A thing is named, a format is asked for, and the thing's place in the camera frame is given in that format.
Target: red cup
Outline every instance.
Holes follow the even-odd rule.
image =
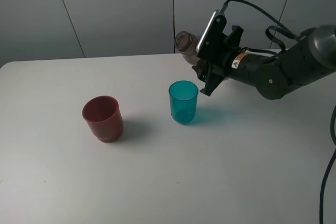
[[[100,141],[110,143],[121,136],[123,124],[115,98],[107,95],[93,98],[84,106],[82,115]]]

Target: robotic arm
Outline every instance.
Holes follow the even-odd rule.
[[[292,48],[285,50],[282,44],[280,53],[261,56],[253,52],[263,50],[239,46],[241,27],[233,26],[229,35],[223,33],[226,7],[224,4],[213,13],[196,48],[200,60],[193,69],[205,82],[201,90],[205,95],[210,96],[223,80],[231,78],[254,86],[263,97],[275,100],[336,71],[336,26],[308,29],[297,37]]]

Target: warning label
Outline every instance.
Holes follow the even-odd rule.
[[[248,55],[247,52],[242,52],[233,60],[231,67],[237,69],[240,61],[247,55]]]

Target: cup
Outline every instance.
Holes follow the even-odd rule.
[[[190,123],[195,117],[198,88],[190,81],[177,81],[169,88],[172,118],[178,123]]]
[[[123,132],[119,105],[113,97],[93,98],[84,106],[82,115],[92,133],[104,143],[115,142]]]

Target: bottle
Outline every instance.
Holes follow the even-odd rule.
[[[198,39],[195,35],[182,31],[175,36],[174,46],[191,65],[196,66],[200,60],[197,57],[196,47]]]

